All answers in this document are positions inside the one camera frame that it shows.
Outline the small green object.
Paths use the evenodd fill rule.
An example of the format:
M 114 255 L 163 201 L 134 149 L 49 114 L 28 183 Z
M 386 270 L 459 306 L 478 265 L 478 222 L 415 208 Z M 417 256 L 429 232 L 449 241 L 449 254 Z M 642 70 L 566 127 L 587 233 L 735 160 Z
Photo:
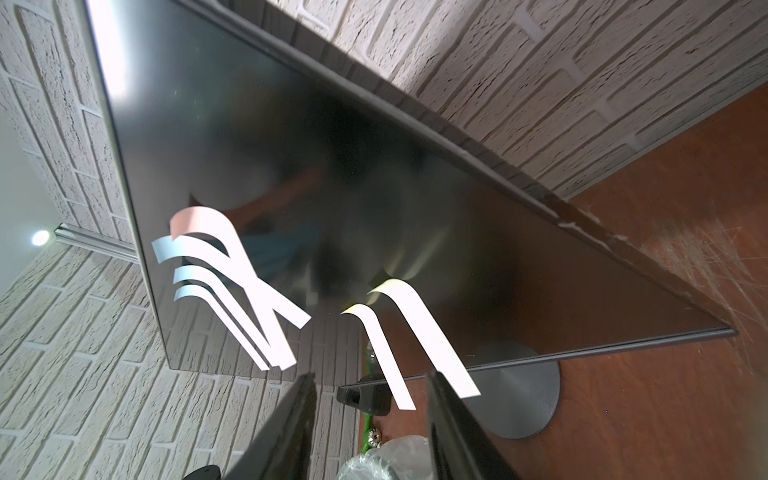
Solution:
M 374 370 L 374 363 L 375 354 L 371 344 L 368 344 L 365 350 L 365 363 L 363 373 L 366 375 L 372 374 Z M 372 448 L 376 448 L 379 442 L 379 437 L 380 435 L 377 433 L 376 428 L 373 425 L 373 416 L 370 413 L 364 413 L 360 453 L 365 454 Z

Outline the round grey monitor base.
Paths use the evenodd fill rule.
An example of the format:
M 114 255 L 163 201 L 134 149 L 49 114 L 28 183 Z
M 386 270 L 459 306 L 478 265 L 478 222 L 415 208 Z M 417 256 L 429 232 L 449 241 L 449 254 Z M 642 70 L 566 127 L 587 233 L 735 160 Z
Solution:
M 487 343 L 466 356 L 480 390 L 465 404 L 486 430 L 520 440 L 540 433 L 554 417 L 561 393 L 559 362 L 533 362 L 536 351 L 513 341 Z

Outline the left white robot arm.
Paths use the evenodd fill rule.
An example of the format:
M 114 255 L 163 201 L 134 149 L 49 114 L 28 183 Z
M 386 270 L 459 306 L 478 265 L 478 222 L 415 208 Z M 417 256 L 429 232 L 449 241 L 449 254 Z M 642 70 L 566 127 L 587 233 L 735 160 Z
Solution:
M 206 465 L 200 467 L 186 476 L 183 480 L 221 480 L 221 470 L 217 465 Z

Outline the light green sticky note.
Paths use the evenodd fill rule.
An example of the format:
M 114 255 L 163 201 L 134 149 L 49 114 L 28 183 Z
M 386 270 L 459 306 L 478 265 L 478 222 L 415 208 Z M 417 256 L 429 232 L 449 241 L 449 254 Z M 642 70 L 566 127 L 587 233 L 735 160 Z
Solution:
M 460 398 L 481 395 L 434 316 L 410 284 L 392 278 L 370 293 L 384 294 L 395 303 L 435 369 L 443 374 Z

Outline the clear plastic bin liner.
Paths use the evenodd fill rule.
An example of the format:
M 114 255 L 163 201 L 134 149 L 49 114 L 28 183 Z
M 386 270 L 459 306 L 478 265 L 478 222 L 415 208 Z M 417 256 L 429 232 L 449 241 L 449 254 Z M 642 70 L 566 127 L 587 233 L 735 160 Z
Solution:
M 409 435 L 392 439 L 345 462 L 338 480 L 432 480 L 431 451 L 426 437 Z

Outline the black box under monitor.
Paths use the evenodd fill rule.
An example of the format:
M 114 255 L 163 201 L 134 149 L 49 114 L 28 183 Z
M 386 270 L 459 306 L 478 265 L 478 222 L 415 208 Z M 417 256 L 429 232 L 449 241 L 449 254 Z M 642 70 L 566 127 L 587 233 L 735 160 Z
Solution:
M 392 399 L 390 387 L 381 375 L 369 375 L 356 384 L 340 386 L 336 390 L 339 403 L 372 416 L 387 416 Z

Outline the black flat monitor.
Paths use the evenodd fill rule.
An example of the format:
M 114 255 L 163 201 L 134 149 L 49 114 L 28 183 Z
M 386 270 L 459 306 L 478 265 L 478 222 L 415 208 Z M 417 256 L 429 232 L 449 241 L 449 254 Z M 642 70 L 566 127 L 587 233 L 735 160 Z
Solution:
M 437 128 L 286 44 L 286 19 L 249 24 L 209 1 L 80 1 L 129 228 L 171 368 L 327 385 L 384 374 L 355 304 L 378 317 L 404 380 L 436 370 L 388 279 L 420 295 L 466 370 L 513 341 L 541 362 L 719 339 L 722 316 L 684 282 L 558 199 L 491 172 Z M 211 307 L 174 300 L 174 271 L 218 276 L 263 334 L 245 291 L 152 242 L 194 206 L 229 218 L 256 275 L 310 316 L 277 313 L 296 364 L 261 371 Z

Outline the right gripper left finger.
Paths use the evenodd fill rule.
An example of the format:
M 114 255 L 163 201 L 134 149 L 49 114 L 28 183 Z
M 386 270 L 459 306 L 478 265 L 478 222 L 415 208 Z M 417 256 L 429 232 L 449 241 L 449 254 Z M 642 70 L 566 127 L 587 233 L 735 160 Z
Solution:
M 316 416 L 315 375 L 299 376 L 225 479 L 308 479 Z

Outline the pink sticky note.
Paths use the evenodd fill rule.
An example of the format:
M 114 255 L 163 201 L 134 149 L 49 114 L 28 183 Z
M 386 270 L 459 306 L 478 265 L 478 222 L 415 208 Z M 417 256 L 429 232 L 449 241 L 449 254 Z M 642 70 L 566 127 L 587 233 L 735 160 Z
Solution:
M 285 337 L 273 308 L 270 297 L 253 269 L 252 263 L 240 241 L 238 233 L 227 216 L 204 206 L 185 208 L 170 220 L 173 239 L 180 235 L 202 233 L 219 240 L 226 249 L 229 272 L 226 276 L 238 283 L 245 291 L 251 308 L 258 320 L 263 336 L 270 347 L 270 362 L 281 370 L 296 364 L 293 351 Z

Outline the yellow sticky note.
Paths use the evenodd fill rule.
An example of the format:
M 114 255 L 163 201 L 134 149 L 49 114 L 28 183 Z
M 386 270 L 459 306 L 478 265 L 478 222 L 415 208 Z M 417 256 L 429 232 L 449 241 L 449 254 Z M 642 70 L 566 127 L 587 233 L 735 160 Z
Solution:
M 416 409 L 415 404 L 375 312 L 367 305 L 355 304 L 344 310 L 343 314 L 354 315 L 362 322 L 398 408 L 414 411 Z

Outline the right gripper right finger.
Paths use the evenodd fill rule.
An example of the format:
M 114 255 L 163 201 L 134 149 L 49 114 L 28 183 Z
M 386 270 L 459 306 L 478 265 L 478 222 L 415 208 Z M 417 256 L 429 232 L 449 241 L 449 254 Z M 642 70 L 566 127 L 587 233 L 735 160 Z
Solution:
M 519 479 L 440 372 L 426 377 L 435 479 Z

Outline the left aluminium corner post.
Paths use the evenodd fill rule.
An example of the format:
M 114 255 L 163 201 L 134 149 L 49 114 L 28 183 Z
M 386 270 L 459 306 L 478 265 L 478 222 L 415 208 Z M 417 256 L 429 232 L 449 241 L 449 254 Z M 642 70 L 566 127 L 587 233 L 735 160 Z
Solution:
M 123 241 L 62 223 L 54 230 L 58 242 L 139 264 L 135 248 Z

